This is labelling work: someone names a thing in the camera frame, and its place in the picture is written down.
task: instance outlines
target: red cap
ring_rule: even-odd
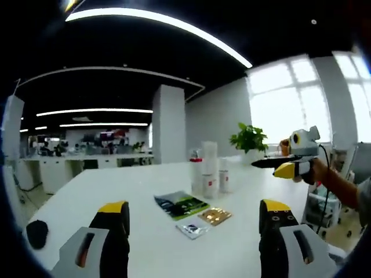
[[[202,158],[191,158],[190,162],[202,162]]]

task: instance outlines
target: cable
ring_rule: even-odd
[[[327,156],[327,152],[326,152],[326,149],[323,145],[319,145],[323,151],[325,152],[325,155],[326,155],[326,161],[327,161],[327,168],[328,170],[330,169],[330,162],[329,162],[329,158]],[[316,231],[316,234],[318,235],[319,233],[319,229],[321,228],[322,226],[322,222],[323,222],[323,219],[325,218],[325,214],[326,214],[326,207],[327,207],[327,201],[329,199],[329,193],[330,193],[330,190],[327,189],[327,193],[326,193],[326,200],[325,200],[325,206],[323,207],[323,211],[322,211],[322,215],[321,215],[321,220],[319,222],[319,225],[318,225],[318,228],[317,228],[317,231]]]

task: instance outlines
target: white pot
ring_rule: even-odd
[[[243,165],[249,166],[254,161],[264,158],[264,152],[260,152],[256,149],[251,149],[247,153],[241,154],[241,162]]]

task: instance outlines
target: ceiling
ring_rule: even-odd
[[[42,7],[53,10],[50,2]],[[231,46],[253,67],[352,47],[341,1],[338,7],[327,7],[317,0],[230,0],[228,6],[200,0],[86,0],[75,12],[111,7],[144,9],[188,22]],[[130,112],[35,115],[77,108],[151,109],[160,84],[184,88],[188,99],[203,88],[197,96],[245,75],[246,67],[229,54],[171,25],[125,16],[64,22],[58,11],[50,12],[48,19],[37,17],[45,14],[42,9],[35,12],[33,18],[26,14],[24,21],[29,18],[26,24],[31,24],[38,18],[40,23],[26,25],[22,39],[12,40],[17,55],[9,69],[13,80],[21,78],[16,95],[25,101],[22,129],[57,128],[74,123],[76,116],[94,122],[150,123],[151,114]],[[24,32],[27,28],[33,32]],[[52,71],[57,72],[32,80]]]

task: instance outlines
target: white table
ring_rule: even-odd
[[[260,277],[261,199],[286,203],[301,221],[308,186],[275,178],[272,169],[230,163],[233,193],[220,195],[209,203],[233,216],[205,235],[190,240],[154,201],[154,195],[178,190],[190,192],[189,167],[188,163],[172,163],[84,171],[32,217],[31,221],[43,220],[49,227],[46,246],[32,252],[46,269],[52,269],[59,260],[59,248],[80,227],[89,226],[99,207],[127,200],[129,277]]]
[[[30,190],[37,185],[35,180],[43,183],[46,193],[55,194],[72,178],[82,171],[82,161],[97,160],[98,168],[114,168],[122,159],[153,158],[149,153],[127,153],[116,155],[67,155],[35,156],[18,161],[18,176],[22,189]]]

